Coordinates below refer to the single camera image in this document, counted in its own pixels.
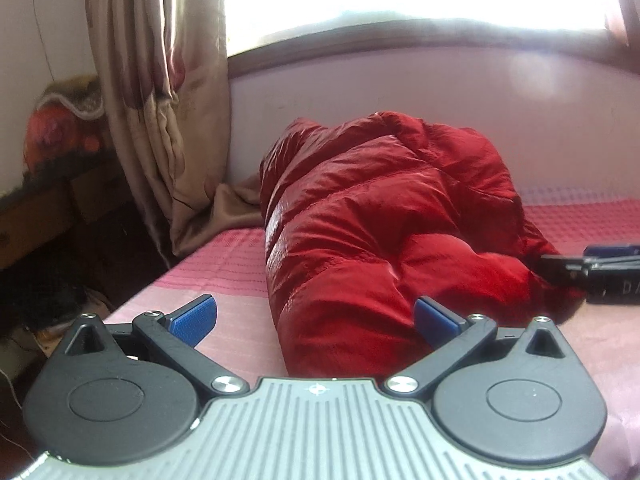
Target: blue rubber pad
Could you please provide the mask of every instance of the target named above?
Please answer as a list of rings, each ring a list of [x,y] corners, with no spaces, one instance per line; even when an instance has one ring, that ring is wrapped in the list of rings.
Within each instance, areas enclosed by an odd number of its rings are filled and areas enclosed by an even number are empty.
[[[218,318],[216,300],[211,296],[202,296],[200,301],[192,301],[193,306],[181,316],[169,322],[167,330],[187,345],[194,347],[213,330]]]
[[[416,330],[433,348],[440,348],[462,333],[460,326],[422,298],[414,305]]]

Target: wall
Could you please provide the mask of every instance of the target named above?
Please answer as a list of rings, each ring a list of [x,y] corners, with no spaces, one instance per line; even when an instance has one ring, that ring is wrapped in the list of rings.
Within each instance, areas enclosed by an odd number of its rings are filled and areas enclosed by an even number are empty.
[[[84,0],[35,0],[56,79],[95,72]],[[22,182],[22,143],[36,98],[51,81],[31,0],[0,0],[0,194]]]
[[[517,186],[640,196],[640,77],[499,49],[411,48],[304,62],[234,79],[228,177],[257,171],[294,118],[339,124],[378,110],[487,135]]]

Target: silver screw head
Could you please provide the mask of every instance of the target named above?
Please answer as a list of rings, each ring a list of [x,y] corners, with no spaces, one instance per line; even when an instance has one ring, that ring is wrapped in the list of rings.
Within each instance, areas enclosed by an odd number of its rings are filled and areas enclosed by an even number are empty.
[[[399,394],[408,394],[418,388],[418,381],[413,377],[406,377],[403,375],[396,375],[386,380],[386,387],[392,392]]]
[[[244,387],[244,381],[238,377],[223,375],[213,379],[211,387],[224,394],[234,394],[242,390]]]

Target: gray ribbed plate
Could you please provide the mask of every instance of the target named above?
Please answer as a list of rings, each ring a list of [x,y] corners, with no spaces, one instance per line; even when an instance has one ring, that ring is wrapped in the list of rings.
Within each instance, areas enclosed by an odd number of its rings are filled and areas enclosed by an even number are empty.
[[[97,468],[43,455],[28,470],[28,477],[606,480],[583,458],[545,470],[482,462],[445,439],[421,404],[385,397],[370,380],[290,379],[264,379],[247,396],[213,401],[183,441],[151,459]]]

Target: white wire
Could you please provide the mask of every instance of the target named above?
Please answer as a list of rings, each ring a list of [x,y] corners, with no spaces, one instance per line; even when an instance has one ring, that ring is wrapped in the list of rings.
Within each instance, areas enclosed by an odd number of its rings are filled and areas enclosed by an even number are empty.
[[[18,408],[22,409],[22,405],[20,404],[20,401],[18,400],[18,396],[15,394],[15,390],[14,390],[14,384],[11,382],[11,379],[9,378],[9,376],[5,373],[4,370],[2,370],[2,368],[0,368],[0,374],[4,375],[7,382],[9,383],[9,389],[11,390],[11,394],[14,397],[15,403],[18,405]]]
[[[11,390],[11,395],[15,400],[15,403],[18,405],[18,408],[22,409],[22,405],[20,404],[20,401],[18,400],[18,396],[15,394],[15,390],[14,390],[14,384],[11,382],[11,379],[9,378],[9,376],[5,373],[4,370],[2,370],[2,368],[0,368],[0,374],[4,375],[7,382],[9,383],[9,389]],[[0,420],[0,422],[2,422],[2,425],[6,428],[8,428],[8,426],[2,421]],[[31,458],[31,460],[33,460],[33,456],[31,455],[31,453],[29,453],[29,451],[24,448],[23,446],[21,446],[20,444],[18,444],[17,442],[14,442],[13,440],[11,440],[10,438],[8,438],[7,436],[4,436],[4,434],[0,433],[0,436],[2,438],[4,438],[9,444],[13,444],[14,446],[18,446],[21,450],[23,450],[27,455],[29,455],[29,458]]]
[[[17,442],[14,442],[13,440],[11,440],[11,439],[10,439],[10,438],[8,438],[8,437],[5,437],[2,433],[0,433],[0,436],[1,436],[2,438],[4,438],[4,439],[9,443],[9,444],[13,444],[14,446],[18,446],[18,447],[19,447],[21,450],[23,450],[27,455],[29,455],[29,458],[31,458],[31,460],[34,460],[34,459],[33,459],[33,455],[32,455],[31,453],[29,453],[29,451],[28,451],[25,447],[22,447],[22,446],[21,446],[20,444],[18,444]]]

